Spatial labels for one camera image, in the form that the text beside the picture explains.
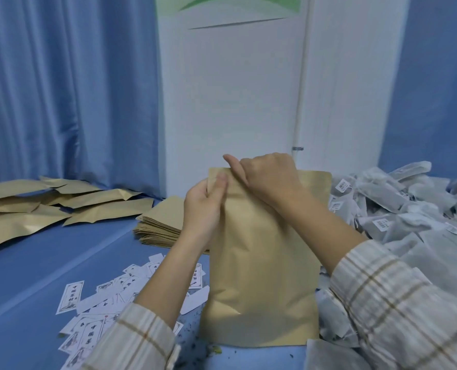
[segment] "curtain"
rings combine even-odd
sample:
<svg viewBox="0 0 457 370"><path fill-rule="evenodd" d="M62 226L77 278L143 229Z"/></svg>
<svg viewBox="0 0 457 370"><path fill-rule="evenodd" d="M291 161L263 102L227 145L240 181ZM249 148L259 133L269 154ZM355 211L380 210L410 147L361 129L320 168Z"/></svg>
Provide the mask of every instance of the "curtain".
<svg viewBox="0 0 457 370"><path fill-rule="evenodd" d="M457 0L411 0L380 167L457 178Z"/></svg>
<svg viewBox="0 0 457 370"><path fill-rule="evenodd" d="M159 196L154 0L0 0L0 181Z"/></svg>

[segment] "person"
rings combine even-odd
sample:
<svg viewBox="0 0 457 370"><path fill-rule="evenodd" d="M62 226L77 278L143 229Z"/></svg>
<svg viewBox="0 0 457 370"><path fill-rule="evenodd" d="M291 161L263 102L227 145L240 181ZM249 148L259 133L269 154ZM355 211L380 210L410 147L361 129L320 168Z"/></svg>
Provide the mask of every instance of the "person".
<svg viewBox="0 0 457 370"><path fill-rule="evenodd" d="M328 211L299 182L292 158L237 160L232 173L299 233L331 275L331 290L352 319L374 368L457 369L457 300ZM172 328L196 262L217 227L227 177L185 199L181 235L133 304L84 362L84 370L172 369L180 347Z"/></svg>

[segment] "green curved stripe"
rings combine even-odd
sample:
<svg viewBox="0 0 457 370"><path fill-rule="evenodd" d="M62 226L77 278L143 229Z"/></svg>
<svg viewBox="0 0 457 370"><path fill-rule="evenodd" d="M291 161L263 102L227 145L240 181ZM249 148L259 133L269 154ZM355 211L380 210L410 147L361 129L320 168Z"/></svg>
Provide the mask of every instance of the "green curved stripe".
<svg viewBox="0 0 457 370"><path fill-rule="evenodd" d="M207 2L207 1L212 1L212 0L194 0L194 1L191 1L190 3L184 5L179 11L186 10L188 8L191 8L193 6L202 4L202 3ZM291 11L294 11L296 13L299 12L299 8L300 8L300 0L262 0L262 1L272 2L273 4L280 5L281 7L285 8L285 9L288 9L288 10L291 10Z"/></svg>

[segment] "table surface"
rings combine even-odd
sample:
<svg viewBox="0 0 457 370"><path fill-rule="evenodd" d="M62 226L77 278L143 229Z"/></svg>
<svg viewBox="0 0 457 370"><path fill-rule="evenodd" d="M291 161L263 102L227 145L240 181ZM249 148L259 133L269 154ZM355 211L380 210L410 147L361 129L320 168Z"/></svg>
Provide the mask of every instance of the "table surface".
<svg viewBox="0 0 457 370"><path fill-rule="evenodd" d="M82 298L95 287L122 274L132 263L168 249L145 246L133 238L131 218L95 224L53 225L34 235L0 246L0 370L59 370L67 354L57 348L65 340L58 333L75 312L56 315L67 283L84 280ZM200 258L209 284L209 257ZM237 348L220 346L221 354L207 356L207 342L198 338L202 307L178 321L182 352L176 368L191 369L302 369L306 348Z"/></svg>

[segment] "plaid shirt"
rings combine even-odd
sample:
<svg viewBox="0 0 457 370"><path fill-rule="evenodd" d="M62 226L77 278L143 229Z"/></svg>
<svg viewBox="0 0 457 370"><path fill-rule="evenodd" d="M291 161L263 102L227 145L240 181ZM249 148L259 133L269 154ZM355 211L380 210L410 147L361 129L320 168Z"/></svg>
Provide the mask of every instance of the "plaid shirt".
<svg viewBox="0 0 457 370"><path fill-rule="evenodd" d="M457 369L457 300L419 279L373 240L350 251L331 277L374 368ZM172 369L180 353L172 330L130 304L81 370Z"/></svg>

